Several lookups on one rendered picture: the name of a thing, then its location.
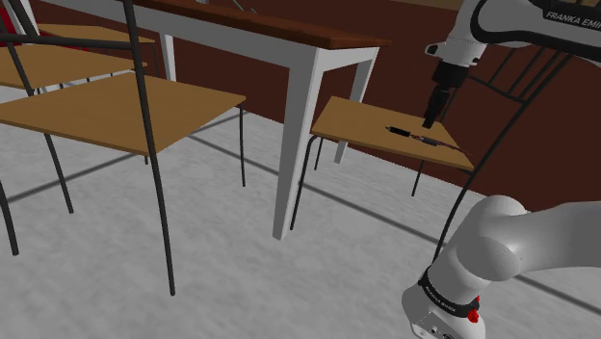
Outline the wooden chair with curved back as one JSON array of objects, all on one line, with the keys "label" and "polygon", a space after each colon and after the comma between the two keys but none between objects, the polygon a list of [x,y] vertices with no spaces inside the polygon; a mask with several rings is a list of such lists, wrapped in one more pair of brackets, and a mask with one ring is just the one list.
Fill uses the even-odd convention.
[{"label": "wooden chair with curved back", "polygon": [[437,165],[443,165],[460,170],[469,175],[465,185],[461,189],[456,202],[445,222],[439,240],[437,241],[434,257],[437,257],[444,245],[444,240],[448,234],[451,222],[453,221],[459,205],[462,203],[465,194],[471,184],[482,170],[484,164],[496,150],[501,141],[505,138],[511,127],[521,118],[524,112],[531,106],[534,99],[543,89],[553,80],[556,75],[573,59],[573,56],[555,51],[548,61],[541,67],[537,74],[523,91],[514,96],[512,94],[516,86],[521,82],[524,76],[535,65],[540,56],[545,52],[544,47],[538,48],[533,57],[529,60],[526,67],[521,71],[513,84],[506,91],[502,91],[493,85],[495,76],[491,76],[485,81],[475,76],[469,78],[497,93],[520,104],[517,112],[508,121],[494,142],[490,145],[481,161],[472,165],[467,155],[452,150],[444,146],[432,146],[421,143],[411,138],[403,137],[390,133],[385,129],[386,126],[394,126],[407,130],[415,135],[425,136],[458,146],[449,132],[445,129],[441,121],[437,121],[430,132],[421,126],[420,118],[412,115],[402,114],[395,111],[383,109],[369,104],[363,104],[350,99],[333,96],[330,98],[317,121],[311,128],[311,137],[308,141],[301,175],[299,188],[295,203],[299,204],[301,192],[306,176],[307,164],[311,153],[312,144],[315,141],[328,139],[331,141],[345,142],[359,145],[362,147],[375,149],[391,154],[398,154],[408,158],[416,159],[421,164],[427,162]]}]

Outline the black and red pen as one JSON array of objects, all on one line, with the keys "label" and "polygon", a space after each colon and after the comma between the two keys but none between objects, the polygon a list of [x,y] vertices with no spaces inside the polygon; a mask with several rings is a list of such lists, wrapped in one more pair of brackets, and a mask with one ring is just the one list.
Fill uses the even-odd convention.
[{"label": "black and red pen", "polygon": [[411,133],[411,132],[409,132],[407,130],[404,130],[404,129],[401,129],[401,128],[398,128],[398,127],[386,126],[385,129],[387,131],[389,131],[390,133],[393,133],[393,134],[396,134],[396,135],[400,135],[400,136],[403,136],[403,137],[407,137],[407,138],[411,138],[411,139],[419,141],[421,143],[429,144],[429,145],[432,145],[432,146],[444,146],[444,147],[448,147],[448,148],[450,148],[452,150],[458,151],[458,152],[460,152],[460,153],[462,153],[464,155],[471,155],[470,152],[468,152],[466,150],[463,150],[463,149],[459,148],[458,146],[455,146],[455,145],[452,145],[452,144],[449,144],[449,143],[444,143],[444,142],[441,142],[439,140],[432,139],[432,138],[429,138],[429,137],[415,135],[415,134],[413,134],[413,133]]}]

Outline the wooden chair with black frame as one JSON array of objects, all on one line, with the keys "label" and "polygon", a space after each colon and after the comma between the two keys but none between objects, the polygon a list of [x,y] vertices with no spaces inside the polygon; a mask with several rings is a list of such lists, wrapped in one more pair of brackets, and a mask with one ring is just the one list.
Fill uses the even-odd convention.
[{"label": "wooden chair with black frame", "polygon": [[[144,71],[133,0],[123,7],[129,42],[44,37],[35,28],[22,0],[3,0],[16,17],[15,33],[0,18],[0,41],[10,56],[25,98],[0,104],[0,123],[77,142],[144,156],[151,165],[162,225],[168,279],[173,280],[170,233],[158,152],[232,108],[245,97],[148,76]],[[32,89],[15,47],[51,45],[131,60],[132,70]]]},{"label": "wooden chair with black frame", "polygon": [[100,26],[41,23],[38,27],[42,33],[59,37],[130,41],[127,33]]},{"label": "wooden chair with black frame", "polygon": [[51,45],[19,45],[18,59],[32,89],[132,70],[131,60]]}]

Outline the white table with brown top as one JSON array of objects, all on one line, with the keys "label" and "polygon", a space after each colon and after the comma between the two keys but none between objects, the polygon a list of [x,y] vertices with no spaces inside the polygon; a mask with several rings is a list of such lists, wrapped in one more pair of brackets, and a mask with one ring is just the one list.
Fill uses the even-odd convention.
[{"label": "white table with brown top", "polygon": [[290,229],[304,151],[325,72],[356,65],[351,98],[359,101],[383,46],[378,39],[196,0],[133,0],[139,27],[160,34],[168,52],[179,38],[288,70],[273,236]]}]

